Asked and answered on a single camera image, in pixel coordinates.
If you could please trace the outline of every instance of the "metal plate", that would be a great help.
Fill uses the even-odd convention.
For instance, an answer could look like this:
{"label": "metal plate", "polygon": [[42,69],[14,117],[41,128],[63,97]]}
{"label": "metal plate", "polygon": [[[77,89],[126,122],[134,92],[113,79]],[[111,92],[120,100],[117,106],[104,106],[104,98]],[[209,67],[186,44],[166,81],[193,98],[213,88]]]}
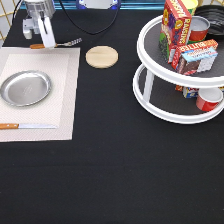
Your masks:
{"label": "metal plate", "polygon": [[1,86],[3,100],[13,106],[28,106],[44,99],[51,90],[51,80],[40,71],[22,71],[10,76]]}

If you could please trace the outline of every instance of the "red can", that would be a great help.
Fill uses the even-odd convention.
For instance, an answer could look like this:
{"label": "red can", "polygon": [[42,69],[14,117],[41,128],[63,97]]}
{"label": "red can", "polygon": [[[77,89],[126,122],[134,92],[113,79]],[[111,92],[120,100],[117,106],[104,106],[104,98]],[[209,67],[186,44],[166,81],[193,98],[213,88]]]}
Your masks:
{"label": "red can", "polygon": [[204,41],[209,27],[210,23],[207,19],[201,16],[192,16],[188,44]]}
{"label": "red can", "polygon": [[202,111],[213,110],[223,99],[219,88],[199,89],[196,105]]}

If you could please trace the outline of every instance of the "food box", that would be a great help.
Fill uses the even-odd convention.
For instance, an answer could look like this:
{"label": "food box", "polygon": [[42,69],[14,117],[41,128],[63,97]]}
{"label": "food box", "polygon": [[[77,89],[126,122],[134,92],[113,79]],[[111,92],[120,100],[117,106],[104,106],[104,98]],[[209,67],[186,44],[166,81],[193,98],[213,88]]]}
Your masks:
{"label": "food box", "polygon": [[183,86],[176,85],[175,90],[182,92]]}
{"label": "food box", "polygon": [[191,19],[181,0],[166,0],[159,46],[168,63],[172,62],[176,48],[186,45]]}
{"label": "food box", "polygon": [[192,98],[198,96],[197,88],[183,87],[183,95],[185,98]]}
{"label": "food box", "polygon": [[191,75],[196,72],[211,69],[218,53],[212,48],[190,50],[181,54],[177,72],[183,75]]}
{"label": "food box", "polygon": [[212,39],[212,40],[207,40],[207,41],[203,41],[203,42],[199,42],[199,43],[195,43],[195,44],[189,44],[189,45],[177,47],[174,57],[173,57],[172,67],[175,70],[178,69],[178,63],[179,63],[180,56],[182,53],[184,53],[186,51],[190,51],[190,50],[206,49],[206,48],[210,48],[210,47],[213,47],[214,50],[216,50],[218,47],[218,43]]}

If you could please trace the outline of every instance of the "knife handle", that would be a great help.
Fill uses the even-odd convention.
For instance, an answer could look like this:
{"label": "knife handle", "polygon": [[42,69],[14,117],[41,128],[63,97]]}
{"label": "knife handle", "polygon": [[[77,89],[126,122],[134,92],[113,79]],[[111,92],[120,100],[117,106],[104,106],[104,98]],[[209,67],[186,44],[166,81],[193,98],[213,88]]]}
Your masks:
{"label": "knife handle", "polygon": [[31,49],[42,49],[45,48],[45,46],[43,44],[32,44],[30,45]]}
{"label": "knife handle", "polygon": [[0,129],[18,129],[19,124],[0,124]]}

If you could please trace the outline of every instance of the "wooden coaster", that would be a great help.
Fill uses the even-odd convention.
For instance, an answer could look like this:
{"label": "wooden coaster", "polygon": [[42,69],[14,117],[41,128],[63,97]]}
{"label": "wooden coaster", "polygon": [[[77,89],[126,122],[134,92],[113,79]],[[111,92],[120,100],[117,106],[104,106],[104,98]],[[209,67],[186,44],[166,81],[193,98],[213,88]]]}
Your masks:
{"label": "wooden coaster", "polygon": [[118,53],[108,46],[97,46],[86,53],[86,61],[94,68],[109,68],[118,60]]}

